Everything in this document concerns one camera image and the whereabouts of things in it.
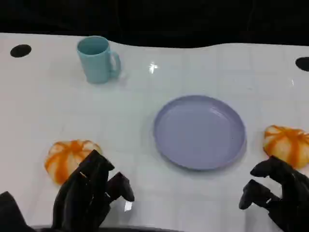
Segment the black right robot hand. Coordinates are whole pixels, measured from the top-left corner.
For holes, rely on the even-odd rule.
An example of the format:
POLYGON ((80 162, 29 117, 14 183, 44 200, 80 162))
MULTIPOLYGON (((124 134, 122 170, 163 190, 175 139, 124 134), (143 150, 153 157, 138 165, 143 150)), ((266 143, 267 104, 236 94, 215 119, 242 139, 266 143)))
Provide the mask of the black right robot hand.
POLYGON ((245 210, 255 204, 266 209, 271 220, 284 232, 309 230, 308 177, 274 156, 255 165, 250 174, 270 177, 281 184, 282 196, 276 196, 252 179, 243 188, 239 209, 245 210))

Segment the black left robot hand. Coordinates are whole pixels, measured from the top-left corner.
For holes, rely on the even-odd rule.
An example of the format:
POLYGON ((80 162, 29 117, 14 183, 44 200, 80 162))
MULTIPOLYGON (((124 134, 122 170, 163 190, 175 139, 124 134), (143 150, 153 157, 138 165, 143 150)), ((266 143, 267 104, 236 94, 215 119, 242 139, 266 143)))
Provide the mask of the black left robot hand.
POLYGON ((59 232, 96 232, 111 207, 123 197, 134 202, 129 179, 118 172, 109 178, 114 166, 92 150, 61 186, 53 207, 51 228, 59 232))

